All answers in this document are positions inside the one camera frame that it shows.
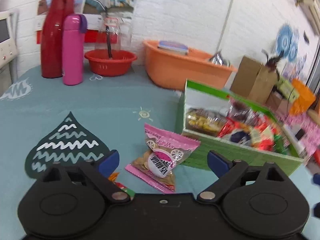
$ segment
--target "pink thermos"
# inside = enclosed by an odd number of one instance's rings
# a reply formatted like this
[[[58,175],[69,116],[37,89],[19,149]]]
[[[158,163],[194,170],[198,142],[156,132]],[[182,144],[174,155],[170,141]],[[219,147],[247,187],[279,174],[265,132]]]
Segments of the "pink thermos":
[[[62,82],[68,86],[83,80],[83,46],[87,20],[82,14],[66,17],[62,37]]]

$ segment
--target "dark red bottle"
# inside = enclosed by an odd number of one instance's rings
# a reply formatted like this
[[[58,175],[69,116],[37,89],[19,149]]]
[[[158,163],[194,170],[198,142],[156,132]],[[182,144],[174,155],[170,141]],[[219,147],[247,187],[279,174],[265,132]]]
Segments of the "dark red bottle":
[[[41,75],[62,77],[62,33],[65,18],[74,13],[74,0],[52,0],[41,35]]]

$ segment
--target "zigzag line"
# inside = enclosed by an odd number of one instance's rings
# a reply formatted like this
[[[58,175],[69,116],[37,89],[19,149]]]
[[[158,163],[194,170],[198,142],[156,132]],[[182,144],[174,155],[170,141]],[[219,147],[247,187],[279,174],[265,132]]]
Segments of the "zigzag line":
[[[99,143],[97,143],[95,140],[92,141],[92,143],[88,142],[87,140],[84,140],[82,143],[80,143],[78,140],[76,140],[74,143],[72,142],[67,142],[67,144],[65,145],[64,142],[60,141],[57,144],[55,144],[54,142],[51,143],[44,143],[43,145],[39,146],[37,148],[37,151],[41,150],[42,148],[48,149],[50,147],[52,147],[52,149],[56,149],[58,147],[60,147],[60,150],[63,150],[65,148],[70,148],[71,150],[73,150],[75,147],[77,147],[78,149],[81,149],[84,145],[87,145],[89,148],[94,147],[95,145],[99,145]]]
[[[45,165],[45,164],[41,165],[40,162],[36,162],[36,164],[35,163],[31,164],[31,168],[33,171],[37,170],[37,172],[41,172],[47,168],[47,165]]]
[[[52,153],[50,155],[48,152],[41,153],[41,151],[38,151],[36,153],[36,155],[33,157],[33,160],[35,158],[38,158],[39,160],[42,159],[42,158],[45,158],[45,162],[48,162],[48,161],[50,161],[52,159],[53,159],[54,162],[58,162],[60,160],[63,160],[64,162],[67,162],[68,160],[71,160],[71,162],[73,164],[75,164],[79,160],[80,157],[83,158],[84,160],[94,159],[95,161],[97,161],[98,159],[102,158],[103,156],[104,155],[102,153],[100,153],[99,156],[97,157],[93,152],[90,152],[87,156],[84,155],[81,152],[78,153],[76,155],[76,157],[74,157],[73,153],[69,153],[67,156],[64,153],[61,153],[60,156],[57,156],[56,153]]]
[[[61,137],[66,137],[67,139],[70,139],[72,136],[75,136],[77,138],[81,137],[81,136],[87,136],[84,132],[80,132],[80,133],[77,133],[76,131],[73,131],[71,134],[69,134],[68,132],[65,132],[63,134],[60,134],[59,132],[56,132],[54,135],[52,135],[49,140],[52,140],[53,138],[57,138],[57,139],[60,139]]]
[[[59,130],[58,130],[58,132],[61,132],[63,129],[66,129],[66,130],[69,130],[71,127],[73,127],[73,128],[77,128],[76,127],[76,125],[74,124],[74,123],[72,123],[71,125],[66,125],[66,124],[64,124],[64,125],[62,125],[60,128],[59,128]]]

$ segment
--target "wall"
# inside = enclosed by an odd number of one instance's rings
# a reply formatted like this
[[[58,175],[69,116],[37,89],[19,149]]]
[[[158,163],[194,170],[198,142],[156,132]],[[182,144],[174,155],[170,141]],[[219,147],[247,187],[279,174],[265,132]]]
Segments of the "wall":
[[[38,0],[1,0],[0,10],[17,8],[18,75],[40,64],[40,46],[34,36]],[[244,54],[265,61],[261,49],[271,50],[285,22],[306,30],[310,38],[307,64],[311,66],[318,38],[294,0],[138,0],[132,21],[132,51],[143,63],[143,39],[177,40],[214,53],[220,46],[225,57],[238,67]]]

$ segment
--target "blue tablecloth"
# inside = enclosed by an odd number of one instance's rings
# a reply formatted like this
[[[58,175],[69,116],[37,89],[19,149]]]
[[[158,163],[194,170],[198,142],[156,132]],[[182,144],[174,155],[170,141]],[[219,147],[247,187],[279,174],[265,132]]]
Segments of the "blue tablecloth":
[[[0,239],[18,240],[24,231],[17,206],[34,183],[25,173],[25,160],[38,142],[65,119],[71,111],[76,120],[120,154],[117,181],[138,193],[159,193],[124,170],[141,156],[144,123],[174,131],[179,97],[172,90],[156,87],[143,67],[134,67],[124,76],[102,78],[89,71],[84,82],[65,86],[62,80],[44,79],[40,68],[29,70],[0,98]],[[149,115],[139,115],[146,111]],[[179,165],[174,170],[177,193],[197,195],[217,177],[213,172]],[[320,188],[301,166],[290,178],[310,207],[320,201]],[[310,240],[320,239],[320,220],[310,216],[303,231]]]

